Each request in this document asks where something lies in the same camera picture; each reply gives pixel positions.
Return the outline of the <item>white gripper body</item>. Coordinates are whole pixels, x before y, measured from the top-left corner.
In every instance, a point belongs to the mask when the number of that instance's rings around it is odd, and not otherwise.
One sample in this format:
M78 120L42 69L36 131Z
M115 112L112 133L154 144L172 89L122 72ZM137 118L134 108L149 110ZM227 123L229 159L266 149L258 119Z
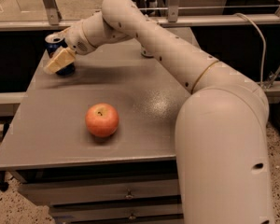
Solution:
M86 55L97 49L97 46L93 42L94 35L95 23L88 20L81 20L65 31L65 43L75 53Z

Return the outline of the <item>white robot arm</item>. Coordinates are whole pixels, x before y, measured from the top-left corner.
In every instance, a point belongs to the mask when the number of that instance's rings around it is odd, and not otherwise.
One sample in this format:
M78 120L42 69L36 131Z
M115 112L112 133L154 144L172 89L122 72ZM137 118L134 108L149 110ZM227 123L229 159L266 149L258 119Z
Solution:
M104 0L101 11L63 30L45 70L53 74L104 44L136 39L190 96L175 124L185 224L275 224L262 87L162 28L132 0Z

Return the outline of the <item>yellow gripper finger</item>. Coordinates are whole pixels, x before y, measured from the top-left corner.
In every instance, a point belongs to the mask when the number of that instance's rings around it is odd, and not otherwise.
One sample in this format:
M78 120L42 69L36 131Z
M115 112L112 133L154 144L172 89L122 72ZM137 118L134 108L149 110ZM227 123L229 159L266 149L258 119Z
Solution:
M69 47L59 47L44 66L44 72L52 75L76 60L76 53Z
M58 34L59 34L60 37L65 37L69 30L70 30L70 27L61 30Z

